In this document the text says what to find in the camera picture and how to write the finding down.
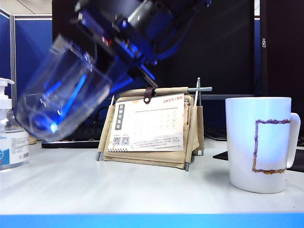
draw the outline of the beige fabric calendar holder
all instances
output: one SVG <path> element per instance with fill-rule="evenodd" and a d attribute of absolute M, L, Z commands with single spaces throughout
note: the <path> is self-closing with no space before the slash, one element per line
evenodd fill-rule
<path fill-rule="evenodd" d="M 191 162 L 191 156 L 198 151 L 204 151 L 203 138 L 203 109 L 202 106 L 194 106 L 193 96 L 189 95 L 187 87 L 158 88 L 155 96 L 184 93 L 189 102 L 188 125 L 184 125 L 183 139 L 184 150 L 174 152 L 108 152 L 111 126 L 115 106 L 109 106 L 109 110 L 101 134 L 98 152 L 104 153 L 104 161 L 131 162 L 138 164 L 159 165 L 185 169 Z M 145 89 L 129 90 L 120 94 L 116 102 L 143 99 Z"/>

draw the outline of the mouse pad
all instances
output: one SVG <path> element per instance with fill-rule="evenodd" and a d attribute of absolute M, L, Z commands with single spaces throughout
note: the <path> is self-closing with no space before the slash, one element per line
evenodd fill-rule
<path fill-rule="evenodd" d="M 228 152 L 223 152 L 217 155 L 214 155 L 213 158 L 226 160 L 228 161 Z M 304 172 L 304 150 L 296 150 L 294 163 L 292 167 L 287 170 Z"/>

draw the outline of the bottle label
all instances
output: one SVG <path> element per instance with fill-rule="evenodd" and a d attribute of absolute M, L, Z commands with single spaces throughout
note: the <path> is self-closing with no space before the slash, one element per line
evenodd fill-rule
<path fill-rule="evenodd" d="M 27 132 L 0 134 L 0 165 L 12 165 L 29 159 Z"/>

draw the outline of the calendar stand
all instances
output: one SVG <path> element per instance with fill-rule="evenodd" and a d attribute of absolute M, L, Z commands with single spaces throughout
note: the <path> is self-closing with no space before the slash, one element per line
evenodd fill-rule
<path fill-rule="evenodd" d="M 135 89 L 120 94 L 119 99 L 114 96 L 109 106 L 109 110 L 104 123 L 98 146 L 97 161 L 118 161 L 131 162 L 138 164 L 149 164 L 176 167 L 188 171 L 192 155 L 201 155 L 204 151 L 203 138 L 203 111 L 202 106 L 196 106 L 195 99 L 189 94 L 189 90 L 197 89 L 200 91 L 210 91 L 212 88 L 157 88 L 157 89 Z M 107 150 L 111 132 L 112 121 L 114 117 L 115 102 L 130 101 L 135 99 L 144 99 L 149 105 L 148 100 L 153 96 L 172 95 L 184 93 L 185 100 L 189 102 L 188 123 L 183 127 L 184 150 L 170 152 L 109 152 Z"/>

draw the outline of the hand sanitizer bottle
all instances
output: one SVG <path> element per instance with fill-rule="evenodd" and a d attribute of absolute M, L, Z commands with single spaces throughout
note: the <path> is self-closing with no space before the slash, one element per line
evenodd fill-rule
<path fill-rule="evenodd" d="M 0 170 L 29 162 L 29 134 L 15 120 L 11 99 L 4 94 L 8 83 L 14 84 L 0 78 Z"/>

